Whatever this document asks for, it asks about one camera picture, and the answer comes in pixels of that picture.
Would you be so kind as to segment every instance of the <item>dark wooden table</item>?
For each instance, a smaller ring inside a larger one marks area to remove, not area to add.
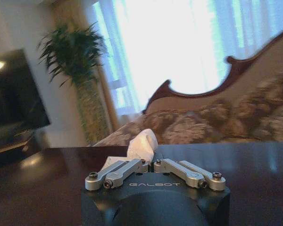
[[[0,226],[80,225],[85,177],[126,149],[52,148],[0,168]],[[157,152],[222,172],[231,225],[283,225],[283,143],[161,145]]]

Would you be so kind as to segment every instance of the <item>plant pot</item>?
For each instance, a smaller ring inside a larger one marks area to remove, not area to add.
[[[74,81],[77,92],[77,107],[81,117],[86,141],[93,145],[109,134],[105,110],[95,80]]]

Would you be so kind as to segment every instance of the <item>white wall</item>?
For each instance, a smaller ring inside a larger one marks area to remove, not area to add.
[[[45,65],[38,64],[36,46],[42,36],[54,27],[51,8],[45,5],[16,4],[0,0],[0,52],[24,48],[34,80],[49,115],[51,125],[38,130],[45,132],[51,147],[86,146],[76,108],[74,87],[59,85],[62,76],[49,83]]]

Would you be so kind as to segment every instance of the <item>floral sofa upholstery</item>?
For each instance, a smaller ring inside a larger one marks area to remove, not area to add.
[[[159,144],[283,141],[283,73],[262,81],[234,103],[218,99],[194,111],[142,115],[96,146],[128,145],[147,128]]]

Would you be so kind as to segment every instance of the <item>black tv screen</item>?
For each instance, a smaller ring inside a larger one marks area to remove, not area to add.
[[[24,51],[0,54],[0,138],[49,123]]]

